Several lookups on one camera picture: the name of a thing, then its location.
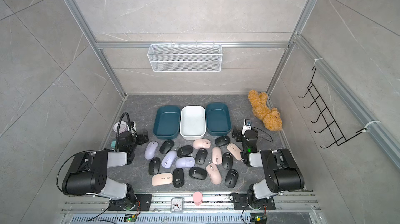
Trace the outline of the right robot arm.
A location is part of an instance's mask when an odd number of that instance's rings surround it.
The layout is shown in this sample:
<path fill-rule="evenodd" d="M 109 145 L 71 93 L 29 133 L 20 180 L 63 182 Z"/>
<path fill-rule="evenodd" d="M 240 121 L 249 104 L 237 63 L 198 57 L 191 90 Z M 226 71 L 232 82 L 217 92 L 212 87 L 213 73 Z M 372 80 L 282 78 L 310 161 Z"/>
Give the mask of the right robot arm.
<path fill-rule="evenodd" d="M 274 196 L 284 192 L 302 190 L 304 177 L 289 149 L 257 150 L 258 131 L 254 127 L 233 129 L 233 139 L 242 148 L 232 151 L 248 167 L 261 167 L 264 179 L 250 185 L 247 194 L 247 207 L 258 208 L 268 203 Z"/>

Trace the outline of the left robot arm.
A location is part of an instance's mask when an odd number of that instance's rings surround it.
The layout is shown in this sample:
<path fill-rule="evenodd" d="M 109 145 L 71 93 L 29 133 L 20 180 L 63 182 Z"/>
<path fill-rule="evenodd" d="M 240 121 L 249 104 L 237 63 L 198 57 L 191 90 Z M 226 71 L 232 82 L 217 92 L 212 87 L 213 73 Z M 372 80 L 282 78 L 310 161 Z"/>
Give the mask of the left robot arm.
<path fill-rule="evenodd" d="M 138 134 L 134 122 L 124 112 L 118 123 L 116 143 L 113 150 L 86 150 L 72 155 L 72 160 L 62 184 L 56 186 L 64 195 L 85 196 L 109 199 L 109 206 L 116 210 L 130 211 L 139 208 L 140 201 L 134 194 L 132 185 L 108 178 L 109 168 L 132 164 L 138 145 L 148 142 L 147 134 Z"/>

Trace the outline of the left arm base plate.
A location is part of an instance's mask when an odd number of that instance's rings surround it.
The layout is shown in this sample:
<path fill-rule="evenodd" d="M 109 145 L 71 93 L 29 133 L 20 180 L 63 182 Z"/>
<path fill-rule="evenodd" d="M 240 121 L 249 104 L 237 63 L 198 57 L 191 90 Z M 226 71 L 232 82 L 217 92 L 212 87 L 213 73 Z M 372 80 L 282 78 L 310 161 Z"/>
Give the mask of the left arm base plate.
<path fill-rule="evenodd" d="M 110 201 L 109 211 L 149 211 L 152 204 L 152 194 L 136 194 L 134 203 L 128 199 Z"/>

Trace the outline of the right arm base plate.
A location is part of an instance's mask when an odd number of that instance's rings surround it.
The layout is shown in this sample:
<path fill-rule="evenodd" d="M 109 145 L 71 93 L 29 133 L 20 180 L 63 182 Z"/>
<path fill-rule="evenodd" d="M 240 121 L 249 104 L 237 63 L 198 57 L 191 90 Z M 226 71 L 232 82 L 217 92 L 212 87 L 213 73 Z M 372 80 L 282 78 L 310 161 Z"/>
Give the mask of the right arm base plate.
<path fill-rule="evenodd" d="M 247 194 L 231 193 L 229 199 L 235 210 L 276 210 L 273 198 L 250 200 Z"/>

